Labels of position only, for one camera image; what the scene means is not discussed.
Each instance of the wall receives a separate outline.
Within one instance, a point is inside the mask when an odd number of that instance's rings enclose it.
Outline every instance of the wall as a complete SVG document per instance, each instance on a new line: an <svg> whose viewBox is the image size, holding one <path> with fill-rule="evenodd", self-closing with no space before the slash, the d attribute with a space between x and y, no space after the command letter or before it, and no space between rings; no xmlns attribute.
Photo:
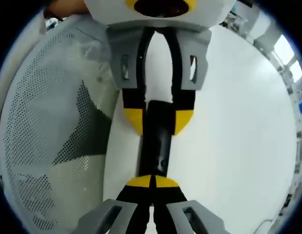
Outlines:
<svg viewBox="0 0 302 234"><path fill-rule="evenodd" d="M274 45L277 43L281 35L282 35L282 31L279 29L276 22L273 21L269 25L265 34L263 34L262 36L260 36L254 41L254 45L257 48L262 48L265 51L265 53L268 54L274 50Z"/></svg>
<svg viewBox="0 0 302 234"><path fill-rule="evenodd" d="M297 90L300 90L300 91L302 90L302 78L300 78L298 81L296 81L295 86L296 86Z"/></svg>
<svg viewBox="0 0 302 234"><path fill-rule="evenodd" d="M249 7L239 1L235 3L234 9L238 16L247 21L241 30L248 34L254 27L261 10L257 6Z"/></svg>
<svg viewBox="0 0 302 234"><path fill-rule="evenodd" d="M253 28L249 32L250 37L257 39L262 36L269 28L271 21L272 20L268 15L266 15L263 11L260 11Z"/></svg>

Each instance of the white panel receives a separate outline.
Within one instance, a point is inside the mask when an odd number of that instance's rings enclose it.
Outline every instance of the white panel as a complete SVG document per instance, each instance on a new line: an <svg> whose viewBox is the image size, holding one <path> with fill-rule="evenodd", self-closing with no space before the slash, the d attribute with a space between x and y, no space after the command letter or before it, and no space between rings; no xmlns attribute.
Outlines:
<svg viewBox="0 0 302 234"><path fill-rule="evenodd" d="M145 100L159 100L172 102L172 58L170 49L165 37L155 33L151 39L146 54L145 79L146 94ZM165 64L165 69L158 69L158 64Z"/></svg>
<svg viewBox="0 0 302 234"><path fill-rule="evenodd" d="M227 29L216 26L212 31L205 84L197 92L193 119L172 140L168 176L188 199L222 218L227 231L252 234L263 220L274 218L290 187L295 119L286 87L270 62ZM163 50L165 46L158 43ZM157 66L169 65L167 61ZM161 82L169 79L161 77ZM104 199L115 198L135 175L139 138L119 100L105 165Z"/></svg>
<svg viewBox="0 0 302 234"><path fill-rule="evenodd" d="M257 39L267 31L270 24L271 24L270 17L267 16L263 11L260 11L259 17L257 18L252 30L249 32L249 35L253 39Z"/></svg>
<svg viewBox="0 0 302 234"><path fill-rule="evenodd" d="M249 7L240 1L235 2L234 12L245 20L252 19L257 16L253 7Z"/></svg>

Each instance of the white mesh panel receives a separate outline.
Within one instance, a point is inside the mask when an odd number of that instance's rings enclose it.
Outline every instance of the white mesh panel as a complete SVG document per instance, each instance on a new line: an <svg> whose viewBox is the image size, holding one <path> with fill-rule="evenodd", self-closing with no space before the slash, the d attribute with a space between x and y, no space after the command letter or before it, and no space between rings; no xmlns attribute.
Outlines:
<svg viewBox="0 0 302 234"><path fill-rule="evenodd" d="M69 233L102 200L118 94L109 56L105 28L73 16L34 48L11 84L0 122L2 177L30 233Z"/></svg>

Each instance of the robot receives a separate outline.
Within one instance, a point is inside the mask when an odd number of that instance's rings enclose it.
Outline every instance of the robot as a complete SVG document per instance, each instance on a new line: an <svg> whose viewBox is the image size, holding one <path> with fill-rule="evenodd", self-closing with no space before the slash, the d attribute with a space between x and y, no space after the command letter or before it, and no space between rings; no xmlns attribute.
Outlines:
<svg viewBox="0 0 302 234"><path fill-rule="evenodd" d="M210 27L221 23L234 0L85 0L93 19L108 25L114 83L122 89L126 117L143 136L137 178L116 200L107 200L79 220L74 234L144 233L154 206L158 233L226 234L223 221L197 201L187 201L166 178L172 137L194 114L195 92L208 69ZM155 32L168 42L173 102L145 102L145 57ZM194 77L191 65L196 62Z"/></svg>

